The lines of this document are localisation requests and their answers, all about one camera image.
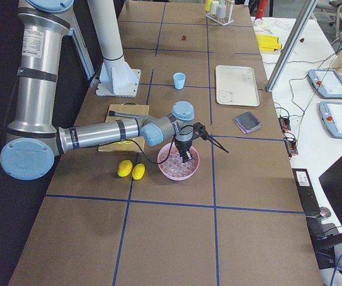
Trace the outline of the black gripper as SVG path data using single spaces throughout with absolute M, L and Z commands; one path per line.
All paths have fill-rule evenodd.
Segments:
M 192 134 L 179 134 L 175 137 L 175 147 L 181 154 L 182 162 L 186 163 L 193 159 L 193 155 L 190 153 L 189 149 L 192 145 Z

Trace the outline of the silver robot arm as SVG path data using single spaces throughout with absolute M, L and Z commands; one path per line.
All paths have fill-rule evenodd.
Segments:
M 21 64 L 17 72 L 15 119 L 7 127 L 0 153 L 4 172 L 19 180 L 46 175 L 56 156 L 142 137 L 149 146 L 172 138 L 183 161 L 190 161 L 193 105 L 179 101 L 170 114 L 122 116 L 89 126 L 55 128 L 52 124 L 61 43 L 74 22 L 72 1 L 20 1 L 18 16 L 24 24 Z

